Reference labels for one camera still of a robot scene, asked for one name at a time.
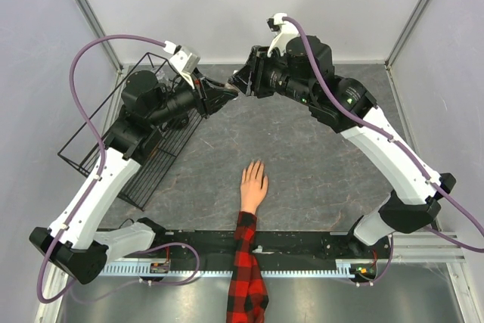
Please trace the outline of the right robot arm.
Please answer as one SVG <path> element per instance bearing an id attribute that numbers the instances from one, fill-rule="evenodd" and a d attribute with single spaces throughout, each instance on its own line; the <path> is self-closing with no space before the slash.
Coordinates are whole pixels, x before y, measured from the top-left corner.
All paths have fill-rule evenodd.
<path id="1" fill-rule="evenodd" d="M 346 248 L 364 257 L 374 244 L 394 231 L 410 234 L 437 217 L 442 194 L 456 184 L 451 173 L 438 173 L 415 154 L 402 149 L 405 141 L 389 124 L 374 96 L 356 79 L 338 76 L 329 45 L 309 36 L 315 64 L 330 93 L 352 115 L 378 126 L 382 133 L 358 124 L 339 111 L 319 84 L 300 37 L 290 40 L 284 51 L 254 46 L 244 66 L 228 80 L 240 93 L 266 98 L 275 93 L 308 107 L 312 117 L 354 144 L 391 184 L 387 199 L 361 217 L 349 232 Z"/>

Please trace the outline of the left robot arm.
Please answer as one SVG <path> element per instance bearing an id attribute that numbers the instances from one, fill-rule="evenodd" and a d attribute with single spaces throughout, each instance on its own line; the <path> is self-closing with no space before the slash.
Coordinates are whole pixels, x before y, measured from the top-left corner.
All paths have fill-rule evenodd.
<path id="1" fill-rule="evenodd" d="M 151 71 L 131 75 L 121 95 L 119 116 L 101 141 L 94 169 L 49 227 L 34 228 L 30 242 L 81 284 L 92 282 L 109 262 L 132 253 L 163 254 L 163 229 L 149 219 L 105 232 L 98 226 L 125 184 L 153 156 L 163 138 L 163 126 L 191 110 L 207 117 L 236 97 L 237 90 L 229 84 L 198 72 L 173 89 Z"/>

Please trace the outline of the nail polish bottle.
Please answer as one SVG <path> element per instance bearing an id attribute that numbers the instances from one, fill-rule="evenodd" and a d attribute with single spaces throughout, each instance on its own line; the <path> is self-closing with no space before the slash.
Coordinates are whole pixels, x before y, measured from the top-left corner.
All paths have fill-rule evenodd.
<path id="1" fill-rule="evenodd" d="M 239 91 L 239 90 L 238 90 L 238 89 L 237 89 L 235 86 L 233 86 L 232 84 L 230 84 L 230 83 L 228 83 L 228 82 L 224 84 L 224 88 L 225 88 L 225 89 L 226 89 L 228 92 L 230 92 L 230 93 L 234 94 L 234 99 L 235 99 L 235 100 L 236 100 L 236 99 L 238 98 L 238 96 L 240 95 L 240 91 Z"/>

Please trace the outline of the red plaid sleeve forearm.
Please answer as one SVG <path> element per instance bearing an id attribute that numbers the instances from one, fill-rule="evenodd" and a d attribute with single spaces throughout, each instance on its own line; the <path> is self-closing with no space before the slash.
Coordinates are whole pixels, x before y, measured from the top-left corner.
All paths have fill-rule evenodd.
<path id="1" fill-rule="evenodd" d="M 268 291 L 253 253 L 257 218 L 239 212 L 234 232 L 235 255 L 228 289 L 226 321 L 264 322 Z"/>

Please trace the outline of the mannequin hand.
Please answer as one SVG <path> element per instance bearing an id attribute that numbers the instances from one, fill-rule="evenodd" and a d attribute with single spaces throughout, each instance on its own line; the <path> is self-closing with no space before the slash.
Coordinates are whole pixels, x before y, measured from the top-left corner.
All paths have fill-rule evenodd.
<path id="1" fill-rule="evenodd" d="M 268 192 L 268 176 L 261 160 L 251 162 L 242 172 L 240 182 L 240 211 L 256 214 Z"/>

